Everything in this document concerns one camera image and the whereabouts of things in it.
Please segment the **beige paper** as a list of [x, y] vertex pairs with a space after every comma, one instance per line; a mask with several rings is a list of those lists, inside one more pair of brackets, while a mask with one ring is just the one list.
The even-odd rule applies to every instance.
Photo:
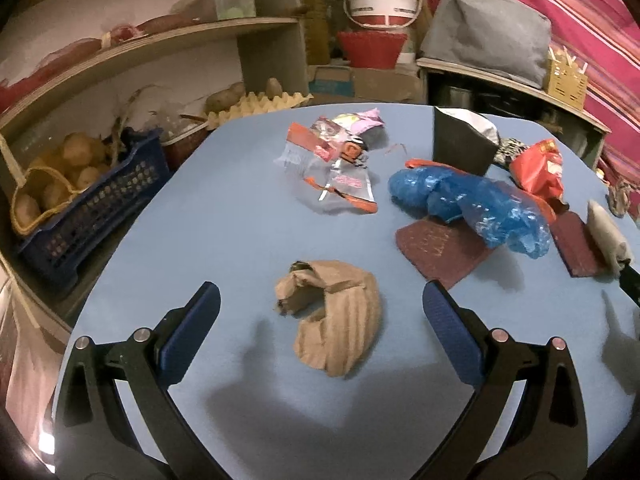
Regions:
[[634, 253], [612, 217], [595, 200], [588, 200], [587, 228], [608, 267], [618, 278], [623, 268], [634, 262]]

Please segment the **blue plastic bag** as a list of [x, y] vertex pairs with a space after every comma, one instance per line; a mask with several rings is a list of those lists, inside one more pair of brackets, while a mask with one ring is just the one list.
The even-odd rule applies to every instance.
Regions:
[[489, 248], [506, 246], [538, 259], [548, 254], [549, 220], [536, 202], [511, 185], [444, 166], [395, 172], [388, 190], [399, 206], [449, 224], [466, 223]]

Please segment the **red chip bag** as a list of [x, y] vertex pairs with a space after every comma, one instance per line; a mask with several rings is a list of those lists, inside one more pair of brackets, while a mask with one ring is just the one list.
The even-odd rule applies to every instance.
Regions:
[[509, 166], [515, 183], [525, 192], [543, 200], [555, 212], [566, 211], [563, 157], [553, 139], [542, 140], [515, 157]]

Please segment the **brown paper bag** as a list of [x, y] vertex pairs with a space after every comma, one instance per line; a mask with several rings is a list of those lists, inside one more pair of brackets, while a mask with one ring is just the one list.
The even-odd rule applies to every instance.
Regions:
[[277, 311], [299, 317], [293, 350], [303, 364], [344, 377], [378, 336], [382, 304], [374, 275], [337, 260], [296, 261], [274, 286]]

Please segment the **pink candy wrapper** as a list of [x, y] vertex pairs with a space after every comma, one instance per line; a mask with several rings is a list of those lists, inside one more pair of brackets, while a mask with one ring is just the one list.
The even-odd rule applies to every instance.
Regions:
[[332, 122], [354, 136], [361, 136], [373, 128], [385, 125], [376, 107], [364, 112], [339, 114], [332, 119]]

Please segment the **clear orange snack wrapper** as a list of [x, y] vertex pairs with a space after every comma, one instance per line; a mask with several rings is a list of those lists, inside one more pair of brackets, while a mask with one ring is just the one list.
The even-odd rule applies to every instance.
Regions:
[[309, 207], [375, 214], [378, 203], [368, 168], [369, 145], [363, 134], [354, 136], [325, 117], [309, 127], [293, 122], [283, 152], [274, 163]]

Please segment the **orange snack bag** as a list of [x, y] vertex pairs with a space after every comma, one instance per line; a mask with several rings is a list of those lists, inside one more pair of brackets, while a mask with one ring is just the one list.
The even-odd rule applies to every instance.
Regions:
[[441, 162], [434, 162], [434, 160], [420, 159], [420, 158], [412, 158], [407, 160], [405, 162], [405, 167], [407, 169], [418, 169], [423, 167], [430, 167], [430, 168], [438, 167], [438, 168], [454, 170], [454, 167], [451, 167], [446, 164], [442, 164]]

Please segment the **small brown crumpled scrap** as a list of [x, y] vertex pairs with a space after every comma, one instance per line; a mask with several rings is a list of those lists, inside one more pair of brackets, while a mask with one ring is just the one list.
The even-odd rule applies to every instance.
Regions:
[[623, 218], [628, 212], [631, 204], [631, 193], [634, 192], [632, 184], [625, 179], [618, 180], [615, 184], [608, 186], [608, 209], [616, 218]]

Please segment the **blue plastic crate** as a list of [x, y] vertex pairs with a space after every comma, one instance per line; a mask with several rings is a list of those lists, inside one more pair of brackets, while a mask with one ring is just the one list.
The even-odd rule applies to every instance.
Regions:
[[66, 292], [90, 252], [122, 222], [142, 210], [170, 178], [160, 135], [154, 128], [132, 135], [128, 156], [26, 238], [18, 258], [44, 286]]

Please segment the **yellow cutlery basket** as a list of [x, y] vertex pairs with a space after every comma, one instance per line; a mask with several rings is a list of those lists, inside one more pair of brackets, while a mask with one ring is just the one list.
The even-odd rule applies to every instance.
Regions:
[[566, 47], [548, 50], [548, 72], [544, 91], [574, 110], [583, 110], [587, 95], [588, 63], [580, 64]]

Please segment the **black foil-lined pouch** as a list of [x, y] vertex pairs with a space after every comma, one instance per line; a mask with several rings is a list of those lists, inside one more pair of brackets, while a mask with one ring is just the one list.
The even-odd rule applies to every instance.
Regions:
[[500, 145], [497, 126], [464, 108], [436, 107], [433, 160], [484, 177]]

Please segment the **low wooden side shelf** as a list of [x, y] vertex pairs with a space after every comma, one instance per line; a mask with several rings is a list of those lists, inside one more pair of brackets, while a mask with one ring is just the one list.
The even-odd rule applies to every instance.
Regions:
[[419, 58], [427, 104], [538, 122], [595, 170], [610, 133], [599, 119], [546, 92], [453, 62]]

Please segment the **pink striped curtain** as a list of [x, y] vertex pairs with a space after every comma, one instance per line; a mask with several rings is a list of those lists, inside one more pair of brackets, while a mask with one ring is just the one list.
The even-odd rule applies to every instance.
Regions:
[[[520, 0], [551, 22], [555, 47], [587, 64], [585, 109], [611, 132], [602, 165], [606, 178], [634, 187], [629, 213], [639, 217], [639, 24], [624, 0]], [[426, 0], [434, 10], [439, 0]]]

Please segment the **potatoes in net bag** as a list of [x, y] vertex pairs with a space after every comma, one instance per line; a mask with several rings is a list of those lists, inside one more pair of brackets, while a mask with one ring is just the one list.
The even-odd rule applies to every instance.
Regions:
[[1, 154], [15, 182], [10, 206], [14, 232], [29, 236], [46, 220], [59, 214], [99, 177], [115, 167], [120, 148], [117, 136], [105, 139], [72, 132], [50, 150], [22, 167], [9, 144], [1, 142]]

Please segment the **grey fabric cover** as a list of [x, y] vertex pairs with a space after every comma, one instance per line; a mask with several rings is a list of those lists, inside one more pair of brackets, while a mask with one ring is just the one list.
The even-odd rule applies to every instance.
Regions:
[[440, 0], [421, 52], [540, 89], [550, 41], [549, 19], [521, 1]]

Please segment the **red tub with plastic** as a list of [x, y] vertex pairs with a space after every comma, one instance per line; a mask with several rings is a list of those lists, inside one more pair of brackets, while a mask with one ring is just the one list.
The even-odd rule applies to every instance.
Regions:
[[176, 171], [209, 135], [208, 121], [199, 122], [160, 142], [167, 166]]

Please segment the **red plastic bowl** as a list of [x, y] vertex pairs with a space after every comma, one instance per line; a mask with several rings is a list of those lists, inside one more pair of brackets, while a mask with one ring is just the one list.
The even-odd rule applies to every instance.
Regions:
[[337, 41], [352, 68], [393, 70], [407, 40], [406, 34], [360, 30], [339, 32]]

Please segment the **cardboard box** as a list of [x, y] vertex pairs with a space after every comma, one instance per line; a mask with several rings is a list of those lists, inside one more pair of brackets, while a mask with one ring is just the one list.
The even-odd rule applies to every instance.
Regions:
[[397, 70], [311, 65], [307, 78], [314, 104], [406, 103], [424, 104], [424, 83], [418, 74]]

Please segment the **yellow egg tray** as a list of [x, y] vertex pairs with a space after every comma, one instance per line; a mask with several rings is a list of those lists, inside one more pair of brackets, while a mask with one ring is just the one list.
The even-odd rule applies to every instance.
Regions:
[[239, 102], [229, 107], [228, 110], [222, 110], [217, 113], [210, 112], [207, 116], [206, 125], [209, 130], [215, 130], [238, 118], [280, 112], [280, 110], [292, 110], [292, 108], [308, 104], [313, 98], [312, 94], [300, 92], [293, 94], [282, 92], [280, 96], [274, 96], [273, 98], [268, 98], [265, 92], [258, 94], [250, 92], [246, 96], [242, 96]]

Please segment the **white red plastic bucket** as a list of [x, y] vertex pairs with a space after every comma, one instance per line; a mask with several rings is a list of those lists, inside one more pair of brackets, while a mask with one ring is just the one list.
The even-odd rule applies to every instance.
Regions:
[[422, 0], [343, 0], [348, 18], [367, 29], [409, 27], [422, 10]]

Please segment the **sweet potatoes in net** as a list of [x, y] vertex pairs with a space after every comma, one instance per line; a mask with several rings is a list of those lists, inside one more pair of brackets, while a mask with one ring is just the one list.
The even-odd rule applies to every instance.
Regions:
[[125, 42], [169, 32], [170, 30], [196, 25], [197, 18], [187, 18], [181, 14], [166, 14], [151, 18], [139, 25], [119, 24], [100, 38], [82, 38], [54, 51], [43, 58], [35, 70], [27, 77], [9, 84], [1, 81], [1, 111], [4, 113], [17, 101], [61, 75], [71, 67], [87, 61], [99, 52], [119, 46]]

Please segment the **wooden shelf unit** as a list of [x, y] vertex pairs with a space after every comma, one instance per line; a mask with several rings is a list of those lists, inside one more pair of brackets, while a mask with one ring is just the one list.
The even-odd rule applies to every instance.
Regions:
[[256, 0], [258, 18], [198, 24], [134, 39], [98, 53], [25, 96], [1, 115], [1, 133], [14, 140], [75, 94], [143, 63], [203, 44], [234, 38], [246, 88], [264, 88], [276, 77], [288, 92], [308, 91], [302, 0]]

